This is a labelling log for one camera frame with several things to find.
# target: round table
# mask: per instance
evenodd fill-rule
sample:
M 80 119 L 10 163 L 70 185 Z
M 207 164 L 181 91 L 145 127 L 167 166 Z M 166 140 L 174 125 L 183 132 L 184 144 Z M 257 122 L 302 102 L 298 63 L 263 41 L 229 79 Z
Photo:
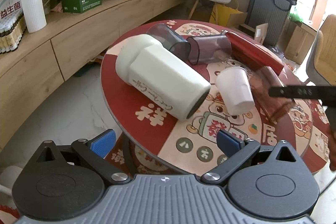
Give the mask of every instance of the round table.
M 101 86 L 105 101 L 123 132 L 136 144 L 135 154 L 140 163 L 146 165 L 144 157 L 150 156 L 156 163 L 200 176 L 226 160 L 216 145 L 216 134 L 224 128 L 239 138 L 256 139 L 262 145 L 275 145 L 283 139 L 289 141 L 311 172 L 317 172 L 325 165 L 329 154 L 327 134 L 330 127 L 317 100 L 296 99 L 290 112 L 272 123 L 267 120 L 257 101 L 250 112 L 240 116 L 229 115 L 216 86 L 211 85 L 209 95 L 196 113 L 186 121 L 178 121 L 136 88 L 123 82 L 115 71 L 122 41 L 146 33 L 156 23 L 167 24 L 185 38 L 219 34 L 221 30 L 227 29 L 191 20 L 153 22 L 125 33 L 105 54 L 101 65 Z M 242 36 L 257 43 L 246 35 Z M 234 58 L 221 63 L 193 66 L 193 69 L 214 84 L 218 73 L 230 66 L 242 66 L 248 71 L 249 77 L 253 75 L 247 66 Z M 279 78 L 285 85 L 301 84 L 287 66 Z M 158 172 L 167 168 L 156 165 Z

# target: metal screw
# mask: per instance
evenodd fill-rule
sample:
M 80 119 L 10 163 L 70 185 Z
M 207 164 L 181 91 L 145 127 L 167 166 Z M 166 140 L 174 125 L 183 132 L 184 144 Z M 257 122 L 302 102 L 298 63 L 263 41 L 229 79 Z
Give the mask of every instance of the metal screw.
M 203 177 L 206 179 L 206 180 L 209 180 L 209 181 L 216 181 L 216 180 L 219 180 L 221 178 L 220 175 L 218 175 L 217 173 L 205 173 L 203 175 Z
M 124 181 L 128 179 L 128 176 L 125 173 L 114 173 L 111 178 L 115 181 Z

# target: yellow chair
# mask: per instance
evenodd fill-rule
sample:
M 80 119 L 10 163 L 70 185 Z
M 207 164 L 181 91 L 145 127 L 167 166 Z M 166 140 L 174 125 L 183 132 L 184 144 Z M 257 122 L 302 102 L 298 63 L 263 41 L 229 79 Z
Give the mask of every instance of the yellow chair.
M 306 73 L 315 85 L 336 85 L 336 15 L 329 15 L 318 31 Z

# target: marble floor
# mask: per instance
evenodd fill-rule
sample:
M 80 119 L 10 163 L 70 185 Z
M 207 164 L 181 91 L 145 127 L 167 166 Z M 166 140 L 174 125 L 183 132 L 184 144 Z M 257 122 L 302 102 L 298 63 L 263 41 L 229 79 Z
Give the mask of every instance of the marble floor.
M 305 62 L 296 71 L 303 81 L 307 79 Z M 9 165 L 24 167 L 44 140 L 70 144 L 78 138 L 91 139 L 108 128 L 118 136 L 121 133 L 105 105 L 97 65 L 82 77 L 71 77 L 34 111 L 1 151 L 0 171 Z M 327 164 L 315 178 L 323 189 L 335 175 Z M 311 216 L 317 224 L 336 222 L 336 183 L 319 199 Z

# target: ribbed vase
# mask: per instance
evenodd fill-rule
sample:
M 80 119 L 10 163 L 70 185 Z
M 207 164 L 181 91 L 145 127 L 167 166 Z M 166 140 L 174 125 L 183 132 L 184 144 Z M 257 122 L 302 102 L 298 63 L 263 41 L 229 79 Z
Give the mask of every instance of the ribbed vase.
M 47 25 L 42 0 L 21 0 L 28 32 L 36 32 Z

